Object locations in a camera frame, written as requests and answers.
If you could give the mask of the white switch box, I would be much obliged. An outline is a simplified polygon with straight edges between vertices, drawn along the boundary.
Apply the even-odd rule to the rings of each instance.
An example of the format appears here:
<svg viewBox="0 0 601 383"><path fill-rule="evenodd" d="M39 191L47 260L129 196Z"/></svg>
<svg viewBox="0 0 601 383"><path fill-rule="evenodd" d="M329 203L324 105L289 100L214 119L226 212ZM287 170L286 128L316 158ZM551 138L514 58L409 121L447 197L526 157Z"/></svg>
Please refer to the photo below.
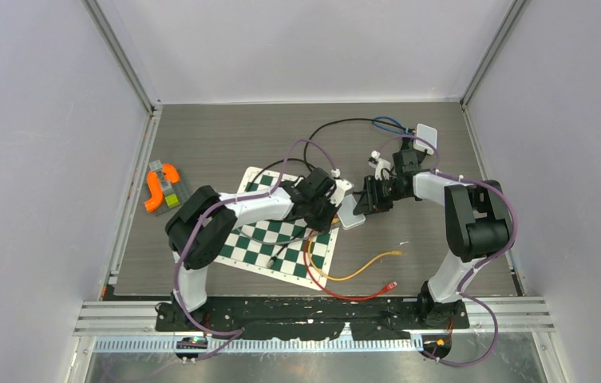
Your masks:
<svg viewBox="0 0 601 383"><path fill-rule="evenodd" d="M357 207L357 200L353 195L346 196L341 207L338 209L338 220L343 230L351 230L358 226L361 226L366 222L366 217L363 214L354 213Z"/></svg>
<svg viewBox="0 0 601 383"><path fill-rule="evenodd" d="M417 139L413 143L413 148L426 155L433 155L437 147L437 130L426 124L418 124L415 128Z"/></svg>

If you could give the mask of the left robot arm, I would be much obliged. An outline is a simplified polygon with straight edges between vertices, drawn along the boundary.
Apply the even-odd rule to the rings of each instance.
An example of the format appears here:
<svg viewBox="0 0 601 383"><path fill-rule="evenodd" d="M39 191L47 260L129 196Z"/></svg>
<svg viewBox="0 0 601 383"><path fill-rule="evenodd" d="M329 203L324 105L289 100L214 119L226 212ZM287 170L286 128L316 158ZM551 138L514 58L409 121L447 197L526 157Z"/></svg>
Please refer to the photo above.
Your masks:
<svg viewBox="0 0 601 383"><path fill-rule="evenodd" d="M339 170L321 168L293 180L277 176L272 185L254 191L231 194L209 185L198 188L165 226L176 262L176 320L187 330L205 323L208 267L233 230L265 220L301 219L315 231L327 231L353 189Z"/></svg>

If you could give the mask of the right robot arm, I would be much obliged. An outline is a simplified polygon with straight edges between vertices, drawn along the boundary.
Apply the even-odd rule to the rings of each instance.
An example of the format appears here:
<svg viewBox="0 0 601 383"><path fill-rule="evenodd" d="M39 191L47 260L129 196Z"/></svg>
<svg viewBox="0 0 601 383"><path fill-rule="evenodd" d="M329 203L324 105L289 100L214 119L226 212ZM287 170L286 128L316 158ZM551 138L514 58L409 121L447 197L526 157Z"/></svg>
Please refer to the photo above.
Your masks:
<svg viewBox="0 0 601 383"><path fill-rule="evenodd" d="M386 212L394 202L408 198L429 200L445 209L449 252L417 296L419 321L438 327L457 312L465 287L477 271L512 244L510 207L498 182L469 181L424 169L414 149L394 153L391 161L373 151L368 162L374 174L364 179L355 215Z"/></svg>

